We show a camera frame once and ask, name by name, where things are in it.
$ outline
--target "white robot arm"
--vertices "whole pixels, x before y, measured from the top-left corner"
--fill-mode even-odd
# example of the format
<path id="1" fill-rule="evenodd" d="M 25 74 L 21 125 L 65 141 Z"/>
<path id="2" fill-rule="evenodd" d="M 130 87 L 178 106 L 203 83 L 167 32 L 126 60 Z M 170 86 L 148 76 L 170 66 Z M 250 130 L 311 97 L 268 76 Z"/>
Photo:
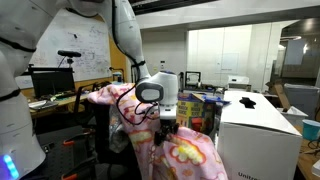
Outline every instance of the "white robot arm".
<path id="1" fill-rule="evenodd" d="M 140 28 L 128 0 L 10 0 L 0 1 L 0 179 L 20 179 L 45 159 L 36 136 L 26 98 L 15 77 L 27 68 L 36 45 L 60 8 L 84 16 L 100 14 L 118 48 L 136 67 L 137 98 L 159 102 L 165 138 L 176 118 L 177 76 L 159 72 L 151 77 L 142 53 Z"/>

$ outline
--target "table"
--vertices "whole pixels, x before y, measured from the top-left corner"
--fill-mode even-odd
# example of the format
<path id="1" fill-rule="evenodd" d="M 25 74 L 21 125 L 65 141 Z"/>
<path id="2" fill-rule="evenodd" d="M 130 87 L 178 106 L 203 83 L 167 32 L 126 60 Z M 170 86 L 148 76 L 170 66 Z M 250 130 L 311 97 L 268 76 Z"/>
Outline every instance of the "table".
<path id="1" fill-rule="evenodd" d="M 87 97 L 88 97 L 88 94 L 81 95 L 80 102 L 87 99 Z M 30 109 L 30 114 L 31 114 L 32 119 L 48 116 L 50 114 L 53 114 L 54 112 L 57 112 L 58 108 L 61 108 L 63 106 L 67 106 L 71 103 L 74 103 L 75 101 L 76 101 L 76 96 L 71 96 L 71 97 L 66 98 L 64 100 L 57 101 L 57 102 L 59 102 L 59 104 L 56 107 L 42 109 L 40 111 Z"/>
<path id="2" fill-rule="evenodd" d="M 302 127 L 301 126 L 295 126 L 295 128 L 302 134 Z M 308 143 L 309 143 L 308 140 L 305 140 L 305 139 L 302 140 L 302 144 L 301 144 L 301 151 L 302 152 L 311 150 L 308 147 Z M 320 158 L 315 157 L 313 154 L 300 153 L 299 159 L 298 159 L 298 167 L 299 167 L 301 173 L 303 174 L 303 176 L 307 180 L 317 180 L 317 179 L 320 180 L 320 177 L 313 175 L 311 172 L 313 164 L 315 164 L 319 159 Z"/>

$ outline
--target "cartoon print fabric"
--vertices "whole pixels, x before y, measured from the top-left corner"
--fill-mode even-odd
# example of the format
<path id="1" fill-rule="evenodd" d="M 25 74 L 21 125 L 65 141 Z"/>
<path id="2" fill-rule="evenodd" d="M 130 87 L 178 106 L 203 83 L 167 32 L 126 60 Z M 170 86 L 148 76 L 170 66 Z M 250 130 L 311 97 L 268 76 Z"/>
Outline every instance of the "cartoon print fabric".
<path id="1" fill-rule="evenodd" d="M 88 99 L 97 104 L 116 104 L 117 99 L 134 84 L 108 85 L 89 94 Z M 120 101 L 119 109 L 133 123 L 139 123 L 151 104 L 140 104 L 135 89 Z M 223 163 L 211 139 L 185 127 L 170 135 L 160 146 L 153 143 L 154 133 L 160 127 L 157 111 L 149 113 L 140 125 L 132 125 L 121 117 L 124 131 L 129 135 L 138 159 L 142 178 L 146 179 L 202 179 L 225 180 Z"/>

